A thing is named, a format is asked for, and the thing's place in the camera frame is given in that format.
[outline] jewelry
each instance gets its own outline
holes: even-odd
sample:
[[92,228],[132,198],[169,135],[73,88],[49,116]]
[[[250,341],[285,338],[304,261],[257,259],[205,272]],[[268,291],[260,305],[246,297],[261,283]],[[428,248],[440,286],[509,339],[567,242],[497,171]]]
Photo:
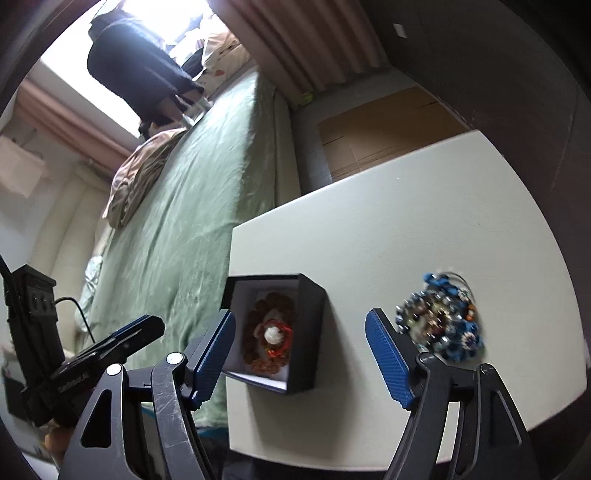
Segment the jewelry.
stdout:
[[483,341],[474,295],[466,280],[454,272],[428,273],[423,280],[423,290],[396,306],[399,333],[409,335],[419,350],[444,359],[461,362],[476,356]]
[[[255,303],[242,331],[243,360],[254,373],[274,375],[289,363],[294,319],[294,303],[285,295],[271,292]],[[259,347],[266,358],[261,358]]]

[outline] bed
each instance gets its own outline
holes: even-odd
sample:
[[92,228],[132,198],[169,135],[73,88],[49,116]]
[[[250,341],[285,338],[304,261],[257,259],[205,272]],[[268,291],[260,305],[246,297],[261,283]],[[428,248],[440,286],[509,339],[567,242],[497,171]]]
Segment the bed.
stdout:
[[[95,338],[144,313],[166,324],[160,340],[129,358],[128,369],[182,351],[207,329],[220,307],[232,229],[300,195],[285,100],[256,67],[235,78],[106,247],[88,312]],[[195,415],[197,426],[226,425],[225,394],[220,380]]]

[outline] pink curtain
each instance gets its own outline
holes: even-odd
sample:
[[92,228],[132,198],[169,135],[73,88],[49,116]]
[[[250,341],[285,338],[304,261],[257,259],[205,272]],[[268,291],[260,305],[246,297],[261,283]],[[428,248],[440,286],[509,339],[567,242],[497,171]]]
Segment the pink curtain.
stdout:
[[18,89],[14,113],[70,150],[91,158],[110,171],[117,171],[131,155],[129,150],[28,79],[24,79]]
[[208,0],[292,105],[388,64],[357,0]]

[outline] blue gripper pad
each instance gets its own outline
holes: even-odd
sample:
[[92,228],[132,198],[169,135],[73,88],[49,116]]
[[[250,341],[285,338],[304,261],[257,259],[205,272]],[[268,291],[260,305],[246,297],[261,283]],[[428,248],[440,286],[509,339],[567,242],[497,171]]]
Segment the blue gripper pad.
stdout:
[[[379,313],[389,323],[388,318],[381,310]],[[392,335],[401,335],[394,331],[393,327],[391,328]],[[370,310],[367,317],[365,317],[365,336],[374,353],[390,395],[394,400],[400,402],[403,408],[410,408],[415,395],[409,384],[408,365],[392,341],[391,334],[386,330],[383,320],[375,309]]]
[[213,389],[217,379],[222,373],[223,364],[234,342],[236,335],[236,319],[232,312],[229,312],[224,324],[216,332],[209,349],[195,369],[193,385],[196,391],[191,396],[191,403],[199,408],[201,403],[212,397]]

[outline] black cable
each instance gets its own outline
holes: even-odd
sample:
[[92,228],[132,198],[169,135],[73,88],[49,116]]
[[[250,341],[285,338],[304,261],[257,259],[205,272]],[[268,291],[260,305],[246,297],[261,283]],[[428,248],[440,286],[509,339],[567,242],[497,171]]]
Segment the black cable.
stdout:
[[56,300],[56,305],[64,300],[70,300],[76,304],[76,306],[78,307],[78,311],[80,312],[80,316],[82,317],[82,321],[84,322],[84,325],[86,325],[86,330],[88,330],[88,335],[90,335],[90,339],[92,340],[92,343],[96,343],[96,340],[95,340],[94,336],[92,335],[92,332],[90,331],[90,327],[88,325],[88,322],[86,321],[86,317],[84,316],[84,312],[82,311],[82,307],[80,307],[80,304],[76,301],[76,299],[74,297],[61,297]]

